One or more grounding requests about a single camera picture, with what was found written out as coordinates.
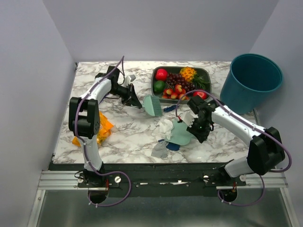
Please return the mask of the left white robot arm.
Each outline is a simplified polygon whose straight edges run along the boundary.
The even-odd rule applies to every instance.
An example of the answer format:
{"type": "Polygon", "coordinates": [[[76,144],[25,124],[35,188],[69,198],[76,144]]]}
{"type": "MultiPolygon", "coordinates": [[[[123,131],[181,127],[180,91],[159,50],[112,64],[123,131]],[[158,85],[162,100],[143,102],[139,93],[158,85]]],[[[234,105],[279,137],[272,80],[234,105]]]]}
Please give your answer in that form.
{"type": "Polygon", "coordinates": [[[120,97],[123,105],[142,108],[134,85],[126,87],[118,84],[120,70],[108,67],[107,74],[96,76],[93,85],[80,97],[72,97],[69,102],[69,130],[79,140],[85,164],[84,168],[91,171],[89,182],[101,186],[105,175],[100,171],[103,161],[99,155],[97,134],[100,129],[99,104],[108,95],[120,97]]]}

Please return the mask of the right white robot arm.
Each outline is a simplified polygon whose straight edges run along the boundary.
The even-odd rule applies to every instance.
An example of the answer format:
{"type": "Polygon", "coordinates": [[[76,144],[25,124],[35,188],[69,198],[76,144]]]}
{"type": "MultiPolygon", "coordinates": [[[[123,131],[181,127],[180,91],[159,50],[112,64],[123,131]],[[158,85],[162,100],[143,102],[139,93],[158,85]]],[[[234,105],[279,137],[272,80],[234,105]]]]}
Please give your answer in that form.
{"type": "Polygon", "coordinates": [[[232,112],[218,100],[206,102],[199,96],[192,97],[187,105],[192,114],[183,113],[180,119],[187,125],[187,131],[203,143],[214,124],[218,124],[240,138],[248,147],[248,154],[231,160],[219,168],[218,181],[229,185],[235,177],[247,174],[264,175],[285,159],[280,133],[253,124],[232,112]]]}

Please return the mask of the mint green dustpan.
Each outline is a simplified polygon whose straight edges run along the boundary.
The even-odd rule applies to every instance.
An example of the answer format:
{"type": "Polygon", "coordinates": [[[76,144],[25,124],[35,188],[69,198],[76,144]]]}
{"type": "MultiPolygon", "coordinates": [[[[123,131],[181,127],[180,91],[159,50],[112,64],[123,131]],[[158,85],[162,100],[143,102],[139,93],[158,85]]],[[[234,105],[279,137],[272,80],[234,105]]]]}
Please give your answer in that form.
{"type": "Polygon", "coordinates": [[[187,145],[192,138],[194,138],[194,135],[187,131],[187,125],[184,122],[179,123],[177,120],[174,120],[170,139],[166,138],[165,141],[184,146],[187,145]]]}

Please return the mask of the mint green hand brush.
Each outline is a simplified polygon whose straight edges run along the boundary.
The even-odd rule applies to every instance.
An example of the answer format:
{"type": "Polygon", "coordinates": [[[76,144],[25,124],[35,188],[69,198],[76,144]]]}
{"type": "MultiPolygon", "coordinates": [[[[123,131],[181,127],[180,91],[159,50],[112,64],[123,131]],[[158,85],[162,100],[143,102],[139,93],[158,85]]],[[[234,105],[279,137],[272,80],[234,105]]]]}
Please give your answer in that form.
{"type": "Polygon", "coordinates": [[[150,116],[160,117],[163,115],[160,99],[157,96],[145,96],[143,99],[143,108],[150,116]]]}

